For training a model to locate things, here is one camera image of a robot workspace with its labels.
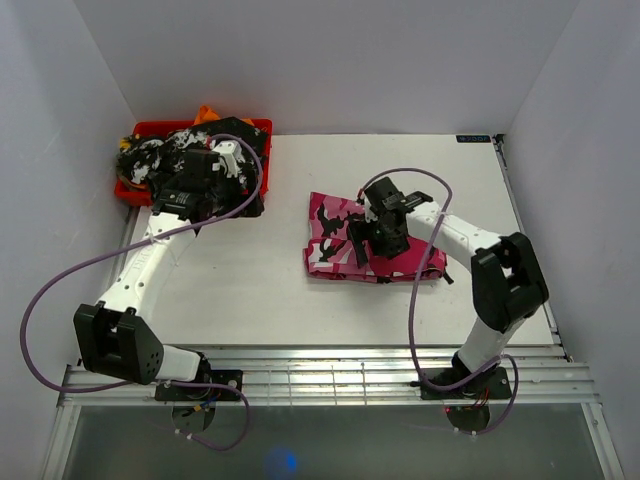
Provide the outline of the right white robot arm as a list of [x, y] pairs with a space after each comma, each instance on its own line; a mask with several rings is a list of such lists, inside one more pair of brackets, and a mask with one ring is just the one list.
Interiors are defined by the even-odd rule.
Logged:
[[386, 172], [369, 180], [357, 201], [364, 217], [350, 222], [347, 234], [359, 267], [373, 257], [393, 259], [407, 252], [415, 238], [426, 244], [419, 271], [431, 254], [442, 251], [470, 273], [476, 320], [466, 341], [441, 374], [417, 373], [423, 389], [476, 396], [514, 333], [549, 299], [531, 241], [521, 232], [506, 235], [478, 227], [421, 191], [404, 194]]

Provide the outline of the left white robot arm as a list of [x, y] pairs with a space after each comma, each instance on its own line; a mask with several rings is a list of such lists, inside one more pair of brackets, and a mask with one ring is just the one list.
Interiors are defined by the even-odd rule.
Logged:
[[259, 196], [259, 160], [242, 145], [220, 140], [210, 150], [190, 149], [181, 171], [155, 183], [142, 237], [109, 289], [82, 304], [73, 323], [86, 370], [130, 383], [177, 383], [190, 399], [212, 387], [203, 354], [163, 343], [151, 315], [171, 272], [205, 222], [239, 215]]

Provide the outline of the pink camouflage trousers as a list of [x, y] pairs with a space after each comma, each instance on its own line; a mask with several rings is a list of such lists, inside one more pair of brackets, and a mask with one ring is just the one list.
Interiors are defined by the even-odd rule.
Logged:
[[349, 280], [376, 284], [411, 282], [426, 243], [411, 238], [407, 252], [394, 259], [375, 257], [369, 248], [369, 263], [360, 268], [356, 251], [347, 235], [351, 220], [362, 220], [364, 208], [356, 202], [312, 192], [309, 198], [310, 239], [303, 249], [307, 274], [326, 280]]

